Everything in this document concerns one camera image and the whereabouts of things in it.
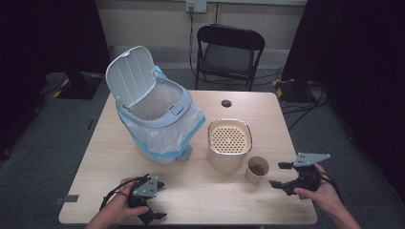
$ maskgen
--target chair seat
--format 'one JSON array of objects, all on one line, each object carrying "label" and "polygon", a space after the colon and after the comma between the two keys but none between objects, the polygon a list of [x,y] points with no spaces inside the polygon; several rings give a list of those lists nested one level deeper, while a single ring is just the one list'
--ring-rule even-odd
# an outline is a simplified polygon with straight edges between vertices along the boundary
[{"label": "chair seat", "polygon": [[254,51],[208,44],[201,71],[236,74],[249,77]]}]

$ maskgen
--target human arm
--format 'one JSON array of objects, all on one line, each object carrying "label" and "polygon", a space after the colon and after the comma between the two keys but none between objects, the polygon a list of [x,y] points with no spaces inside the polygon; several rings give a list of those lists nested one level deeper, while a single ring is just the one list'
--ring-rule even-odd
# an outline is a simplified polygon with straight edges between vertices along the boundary
[{"label": "human arm", "polygon": [[[322,166],[315,164],[319,172],[325,174]],[[321,180],[321,186],[316,192],[303,188],[295,188],[294,193],[305,198],[312,199],[329,217],[333,219],[339,229],[360,228],[352,214],[340,200],[333,186],[325,180]]]},{"label": "human arm", "polygon": [[[130,180],[126,178],[121,184]],[[128,183],[119,188],[118,193],[99,211],[87,224],[86,229],[106,229],[113,224],[117,224],[131,216],[142,215],[149,211],[146,206],[130,208],[127,204],[127,198],[131,187],[135,182]]]}]

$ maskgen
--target table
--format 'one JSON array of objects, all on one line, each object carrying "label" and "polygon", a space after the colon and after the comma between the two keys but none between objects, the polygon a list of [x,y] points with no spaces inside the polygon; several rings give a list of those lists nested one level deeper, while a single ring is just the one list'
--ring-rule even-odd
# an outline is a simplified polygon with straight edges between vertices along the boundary
[{"label": "table", "polygon": [[[115,100],[110,95],[93,137],[75,176],[69,195],[77,202],[65,202],[59,215],[62,223],[88,223],[111,190],[125,177],[145,174],[165,183],[156,198],[148,200],[154,212],[167,217],[151,225],[266,225],[313,224],[317,220],[310,199],[287,196],[271,188],[270,179],[282,182],[297,178],[294,170],[280,170],[281,161],[293,161],[295,151],[275,94],[251,92],[190,91],[202,108],[206,122],[190,141],[193,152],[186,161],[159,165],[138,151],[129,132],[119,121]],[[223,100],[232,106],[222,106]],[[253,147],[242,166],[232,175],[212,168],[207,160],[207,129],[211,121],[236,118],[250,128]],[[258,184],[245,180],[246,162],[262,156],[269,173]],[[137,217],[122,224],[141,224]]]}]

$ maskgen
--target wall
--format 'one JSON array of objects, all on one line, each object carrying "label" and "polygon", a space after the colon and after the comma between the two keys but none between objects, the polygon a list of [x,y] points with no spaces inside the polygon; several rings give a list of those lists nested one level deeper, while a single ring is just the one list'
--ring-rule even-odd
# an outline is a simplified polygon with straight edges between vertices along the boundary
[{"label": "wall", "polygon": [[[183,1],[97,1],[112,56],[130,47],[147,47],[165,68],[189,66],[190,14]],[[214,23],[248,28],[266,40],[260,68],[283,66],[304,6],[207,3],[207,13],[193,14],[193,62],[199,27]]]}]

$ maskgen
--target beige bucket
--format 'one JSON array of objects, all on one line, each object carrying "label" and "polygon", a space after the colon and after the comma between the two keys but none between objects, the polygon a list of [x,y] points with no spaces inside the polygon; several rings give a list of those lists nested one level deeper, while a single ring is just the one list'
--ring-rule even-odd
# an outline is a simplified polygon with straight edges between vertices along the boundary
[{"label": "beige bucket", "polygon": [[252,148],[248,126],[238,119],[218,119],[208,127],[208,161],[215,169],[231,173]]}]

